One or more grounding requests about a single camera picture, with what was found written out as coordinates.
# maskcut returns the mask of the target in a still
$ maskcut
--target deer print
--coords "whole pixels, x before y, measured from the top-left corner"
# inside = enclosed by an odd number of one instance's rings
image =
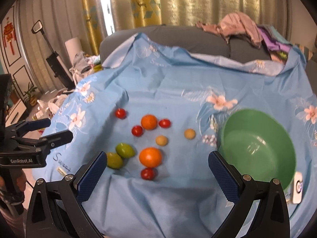
[[[146,8],[146,4],[145,3],[141,3],[137,1],[138,6],[140,7],[140,10],[142,9],[142,6],[144,6]]]

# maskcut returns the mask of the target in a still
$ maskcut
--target white cabinet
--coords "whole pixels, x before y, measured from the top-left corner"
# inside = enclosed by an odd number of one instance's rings
[[[26,111],[26,106],[21,99],[10,109],[9,114],[5,118],[5,126],[8,127],[19,121],[22,114]]]

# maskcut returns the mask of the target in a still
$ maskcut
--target white paper roll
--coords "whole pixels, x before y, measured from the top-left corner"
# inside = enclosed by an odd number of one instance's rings
[[[74,37],[74,38],[72,38],[70,40],[67,40],[65,42],[65,46],[66,46],[66,49],[67,49],[67,53],[68,53],[69,59],[70,59],[72,65],[73,65],[73,61],[74,61],[75,55],[77,53],[79,53],[80,51],[82,51],[82,46],[81,46],[79,37]]]

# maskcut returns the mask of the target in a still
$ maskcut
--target blue bedsheet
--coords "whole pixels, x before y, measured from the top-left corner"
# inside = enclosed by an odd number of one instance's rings
[[[120,142],[138,152],[165,135],[164,161],[155,181],[140,178],[138,156],[121,170],[107,168],[89,201],[83,203],[96,227],[111,238],[209,238],[232,208],[208,168],[210,151],[219,145],[219,130],[236,110],[255,108],[273,116],[290,134],[296,150],[296,170],[303,174],[301,204],[288,205],[291,237],[306,226],[317,208],[317,99],[297,47],[286,66],[272,61],[240,64],[223,57],[189,54],[164,47],[137,34],[104,62],[105,69],[83,79],[44,132],[65,129],[72,143],[52,150],[47,166],[33,176],[60,180],[75,173],[98,150],[114,152]],[[127,110],[124,120],[116,108]],[[169,129],[131,135],[145,114],[169,118]],[[186,140],[187,128],[196,131]],[[289,190],[285,191],[289,200]],[[251,224],[254,204],[240,235]]]

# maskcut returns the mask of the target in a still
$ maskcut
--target purple cloth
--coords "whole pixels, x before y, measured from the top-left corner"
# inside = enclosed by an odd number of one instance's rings
[[[282,44],[281,42],[274,40],[270,37],[270,35],[266,32],[266,30],[259,28],[259,32],[262,35],[262,38],[267,46],[267,49],[270,51],[284,51],[289,53],[291,46]]]

